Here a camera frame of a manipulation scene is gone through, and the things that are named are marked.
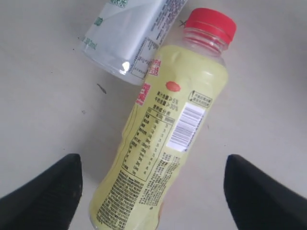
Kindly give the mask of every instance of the barcode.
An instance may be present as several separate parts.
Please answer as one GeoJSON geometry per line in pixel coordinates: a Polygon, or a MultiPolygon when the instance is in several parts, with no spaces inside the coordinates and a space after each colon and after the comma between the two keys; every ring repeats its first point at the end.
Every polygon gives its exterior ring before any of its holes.
{"type": "Polygon", "coordinates": [[[180,152],[187,151],[204,115],[204,109],[186,103],[166,146],[180,152]]]}

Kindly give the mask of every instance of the yellow liquid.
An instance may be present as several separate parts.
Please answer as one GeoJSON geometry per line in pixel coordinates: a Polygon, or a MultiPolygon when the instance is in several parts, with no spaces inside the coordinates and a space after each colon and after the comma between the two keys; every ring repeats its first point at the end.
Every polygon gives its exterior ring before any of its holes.
{"type": "Polygon", "coordinates": [[[158,51],[112,168],[91,201],[96,229],[156,229],[163,198],[227,79],[224,66],[195,52],[158,51]]]}

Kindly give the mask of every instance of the plastic bottle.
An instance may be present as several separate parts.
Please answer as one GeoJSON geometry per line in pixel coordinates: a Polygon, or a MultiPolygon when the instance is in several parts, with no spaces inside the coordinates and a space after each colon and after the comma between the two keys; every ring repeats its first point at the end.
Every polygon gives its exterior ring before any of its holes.
{"type": "Polygon", "coordinates": [[[99,230],[154,230],[204,119],[227,83],[222,51],[236,24],[195,9],[181,40],[163,46],[122,132],[116,159],[90,204],[99,230]]]}
{"type": "Polygon", "coordinates": [[[142,85],[148,67],[187,0],[109,0],[81,50],[109,73],[142,85]]]}

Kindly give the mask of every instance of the red bottle cap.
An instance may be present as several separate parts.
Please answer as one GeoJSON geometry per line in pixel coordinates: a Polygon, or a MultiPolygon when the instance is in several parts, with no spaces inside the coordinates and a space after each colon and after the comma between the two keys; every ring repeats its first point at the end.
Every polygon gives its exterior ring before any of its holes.
{"type": "Polygon", "coordinates": [[[185,28],[206,31],[230,44],[235,36],[236,23],[223,13],[207,8],[192,11],[185,28]]]}

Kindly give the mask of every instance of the red label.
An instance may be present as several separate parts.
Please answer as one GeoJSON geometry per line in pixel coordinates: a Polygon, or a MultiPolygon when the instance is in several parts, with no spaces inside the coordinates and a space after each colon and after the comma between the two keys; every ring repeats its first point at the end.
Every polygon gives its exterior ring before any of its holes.
{"type": "Polygon", "coordinates": [[[151,75],[158,76],[160,67],[161,67],[161,60],[155,59],[153,60],[152,66],[150,67],[150,70],[148,73],[151,75]]]}
{"type": "Polygon", "coordinates": [[[180,85],[174,81],[169,81],[166,83],[166,88],[172,92],[179,92],[181,90],[180,85]]]}
{"type": "Polygon", "coordinates": [[[146,99],[146,96],[150,90],[151,85],[148,83],[144,83],[142,86],[141,92],[139,93],[138,99],[136,100],[136,103],[139,105],[143,105],[146,99]]]}

